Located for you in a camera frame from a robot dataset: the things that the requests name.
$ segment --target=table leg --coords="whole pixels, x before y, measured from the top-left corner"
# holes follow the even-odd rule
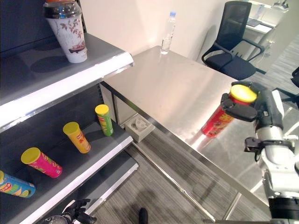
[[[118,108],[116,104],[116,96],[111,92],[112,96],[112,103],[113,103],[113,109],[114,109],[114,115],[115,115],[115,122],[119,125],[120,124],[120,119],[118,116]]]
[[[238,192],[235,195],[232,203],[229,205],[228,209],[226,210],[226,212],[225,212],[225,214],[224,214],[224,216],[222,218],[223,220],[228,220],[230,218],[230,216],[233,213],[236,205],[238,204],[238,201],[240,200],[241,196],[242,196],[242,194],[240,192]]]

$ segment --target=shelf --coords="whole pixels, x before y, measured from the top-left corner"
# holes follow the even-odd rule
[[[63,173],[56,179],[29,166],[20,170],[16,176],[29,173],[36,192],[31,198],[0,194],[1,223],[34,223],[132,142],[132,137],[114,122],[113,127],[114,133],[109,137],[103,134],[98,123],[83,130],[92,146],[87,154],[81,154],[69,140],[49,151],[47,155],[63,167]]]
[[[103,203],[130,175],[137,170],[138,164],[126,152],[121,152],[83,186],[73,192],[45,217],[59,215],[71,200],[91,199],[84,208],[91,214]]]
[[[85,43],[82,63],[68,62],[57,42],[1,58],[0,132],[133,65],[97,37],[85,34]]]

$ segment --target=black bracket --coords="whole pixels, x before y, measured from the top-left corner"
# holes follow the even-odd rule
[[[291,142],[285,140],[265,140],[261,141],[259,139],[249,137],[245,139],[245,149],[244,152],[255,153],[255,160],[258,160],[258,156],[261,154],[262,149],[266,146],[285,146],[288,147],[293,153],[295,147]]]
[[[251,122],[257,117],[257,111],[253,107],[234,103],[227,93],[221,97],[221,107],[225,113],[239,120]]]

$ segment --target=stainless steel table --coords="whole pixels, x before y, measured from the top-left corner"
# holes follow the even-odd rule
[[[210,140],[200,131],[236,80],[174,52],[161,55],[159,46],[136,55],[134,62],[102,84],[234,187],[236,201],[242,194],[269,213],[262,172],[253,154],[243,152],[245,138],[254,136],[253,125],[234,120],[205,147]],[[298,111],[285,109],[299,121]]]

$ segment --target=black office chair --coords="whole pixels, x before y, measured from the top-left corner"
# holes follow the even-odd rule
[[[251,3],[249,2],[229,1],[225,3],[217,39],[201,57],[202,61],[210,68],[237,80],[248,78],[256,72],[256,68],[249,61],[264,52],[263,46],[243,38],[250,9]],[[260,52],[247,61],[233,55],[231,50],[242,41],[259,48]],[[224,52],[205,59],[209,53],[218,50]]]

